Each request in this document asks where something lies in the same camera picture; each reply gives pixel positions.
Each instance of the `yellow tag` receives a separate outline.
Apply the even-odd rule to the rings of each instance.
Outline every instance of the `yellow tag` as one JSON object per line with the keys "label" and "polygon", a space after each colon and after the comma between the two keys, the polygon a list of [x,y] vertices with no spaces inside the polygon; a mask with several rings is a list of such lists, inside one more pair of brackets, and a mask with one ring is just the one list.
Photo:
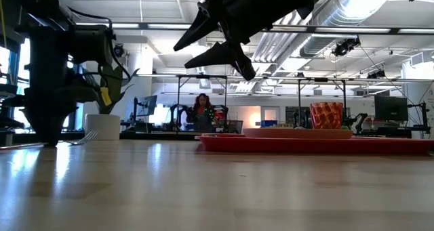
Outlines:
{"label": "yellow tag", "polygon": [[104,101],[104,104],[106,106],[112,103],[109,96],[109,89],[107,87],[101,87],[101,95],[102,95],[102,100]]}

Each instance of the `wooden table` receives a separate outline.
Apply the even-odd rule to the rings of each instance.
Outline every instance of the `wooden table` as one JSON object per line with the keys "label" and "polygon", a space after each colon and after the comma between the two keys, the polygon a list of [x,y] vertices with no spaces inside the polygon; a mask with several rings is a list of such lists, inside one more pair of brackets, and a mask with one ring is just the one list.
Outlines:
{"label": "wooden table", "polygon": [[0,151],[0,230],[432,230],[430,157],[242,155],[199,142]]}

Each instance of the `potted plant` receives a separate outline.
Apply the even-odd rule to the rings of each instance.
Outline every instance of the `potted plant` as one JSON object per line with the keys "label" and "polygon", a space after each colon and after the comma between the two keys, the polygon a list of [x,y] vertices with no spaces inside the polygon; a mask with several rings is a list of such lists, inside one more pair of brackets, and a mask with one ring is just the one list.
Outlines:
{"label": "potted plant", "polygon": [[[128,88],[126,87],[123,92],[122,88],[125,87],[130,81],[122,78],[123,69],[118,66],[113,69],[112,66],[100,66],[98,72],[88,72],[83,69],[83,77],[86,82],[94,87],[98,92],[98,105],[99,114],[87,114],[85,116],[85,133],[92,133],[93,140],[118,140],[120,132],[121,118],[117,115],[111,115],[116,103],[124,97]],[[102,75],[100,83],[95,80],[94,75]]]}

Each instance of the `ventilation pipe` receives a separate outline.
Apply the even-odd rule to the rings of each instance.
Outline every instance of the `ventilation pipe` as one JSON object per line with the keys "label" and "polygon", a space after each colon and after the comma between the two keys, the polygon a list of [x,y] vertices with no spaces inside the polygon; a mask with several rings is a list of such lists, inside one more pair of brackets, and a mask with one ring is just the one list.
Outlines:
{"label": "ventilation pipe", "polygon": [[[298,24],[300,21],[300,16],[297,12],[292,12],[285,17],[279,19],[274,23],[274,25],[287,25],[287,24]],[[277,51],[282,48],[284,41],[288,38],[288,34],[281,33],[266,33],[263,34],[261,40],[259,41],[258,47],[252,56],[253,62],[272,62],[269,53]]]}
{"label": "ventilation pipe", "polygon": [[[316,15],[311,24],[315,26],[358,26],[372,14],[375,14],[387,0],[330,0]],[[336,37],[327,35],[298,35],[287,55],[279,63],[281,72],[296,72],[327,49]]]}

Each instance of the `woman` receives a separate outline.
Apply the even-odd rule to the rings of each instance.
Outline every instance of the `woman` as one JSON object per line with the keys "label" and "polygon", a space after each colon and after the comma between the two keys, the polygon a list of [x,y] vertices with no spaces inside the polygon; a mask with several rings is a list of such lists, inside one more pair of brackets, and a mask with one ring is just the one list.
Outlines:
{"label": "woman", "polygon": [[196,131],[213,131],[212,114],[210,97],[202,93],[196,97],[196,102],[193,107],[193,122],[195,123]]}

